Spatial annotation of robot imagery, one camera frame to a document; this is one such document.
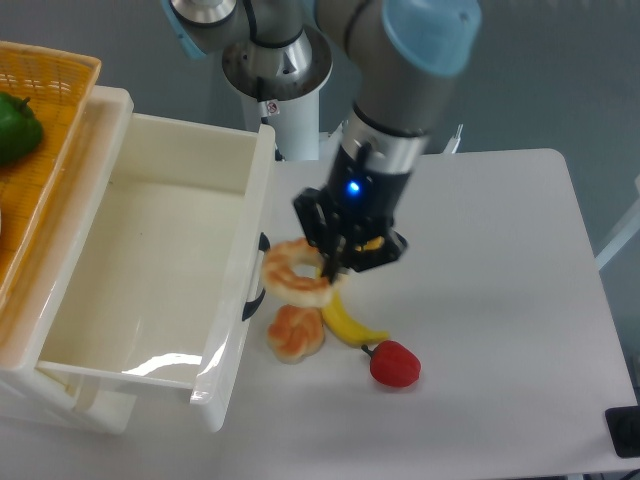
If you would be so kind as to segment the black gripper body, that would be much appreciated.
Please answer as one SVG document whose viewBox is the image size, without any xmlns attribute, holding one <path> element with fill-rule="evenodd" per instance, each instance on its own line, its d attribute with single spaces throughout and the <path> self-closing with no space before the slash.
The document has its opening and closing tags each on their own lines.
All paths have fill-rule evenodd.
<svg viewBox="0 0 640 480">
<path fill-rule="evenodd" d="M 349 241 L 341 269 L 363 272 L 396 262 L 407 240 L 394 230 L 394 214 L 408 183 L 408 173 L 381 173 L 369 168 L 373 147 L 366 142 L 354 156 L 340 149 L 326 187 L 334 202 L 333 214 L 348 214 Z M 382 236 L 381 249 L 357 252 L 355 247 Z"/>
</svg>

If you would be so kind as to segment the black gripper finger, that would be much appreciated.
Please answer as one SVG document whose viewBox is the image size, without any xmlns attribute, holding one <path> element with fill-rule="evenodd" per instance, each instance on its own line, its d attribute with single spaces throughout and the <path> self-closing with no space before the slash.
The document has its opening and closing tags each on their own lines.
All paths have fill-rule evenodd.
<svg viewBox="0 0 640 480">
<path fill-rule="evenodd" d="M 342 265 L 342 258 L 349 241 L 348 214 L 333 214 L 323 231 L 320 250 L 325 257 L 321 276 L 333 285 Z"/>
<path fill-rule="evenodd" d="M 332 230 L 334 202 L 328 188 L 307 187 L 293 200 L 307 242 L 327 259 L 336 255 L 336 233 Z"/>
</svg>

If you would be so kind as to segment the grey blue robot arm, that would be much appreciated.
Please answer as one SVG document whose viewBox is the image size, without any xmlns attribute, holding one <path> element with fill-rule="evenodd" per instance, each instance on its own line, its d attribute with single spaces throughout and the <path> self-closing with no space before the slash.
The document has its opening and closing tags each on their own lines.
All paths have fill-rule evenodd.
<svg viewBox="0 0 640 480">
<path fill-rule="evenodd" d="M 468 64 L 482 22 L 476 1 L 314 1 L 317 26 L 362 76 L 326 184 L 294 208 L 322 275 L 397 261 L 394 213 Z"/>
</svg>

